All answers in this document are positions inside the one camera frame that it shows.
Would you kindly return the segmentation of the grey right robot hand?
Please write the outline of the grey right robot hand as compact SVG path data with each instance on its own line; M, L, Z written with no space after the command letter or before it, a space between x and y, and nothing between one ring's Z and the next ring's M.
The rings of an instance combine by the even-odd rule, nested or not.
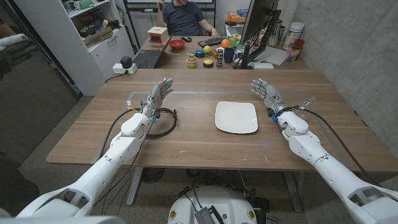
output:
M275 115L283 113L288 106L283 102L281 94L268 82L258 79L251 83L251 91L259 96L264 104L270 108Z

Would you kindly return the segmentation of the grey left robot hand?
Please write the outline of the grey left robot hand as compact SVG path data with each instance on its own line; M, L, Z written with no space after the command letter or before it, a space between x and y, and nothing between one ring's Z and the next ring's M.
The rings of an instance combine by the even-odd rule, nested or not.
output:
M146 96L142 107L142 114L152 117L155 110L162 106L164 98L173 91L173 78L165 78L152 87Z

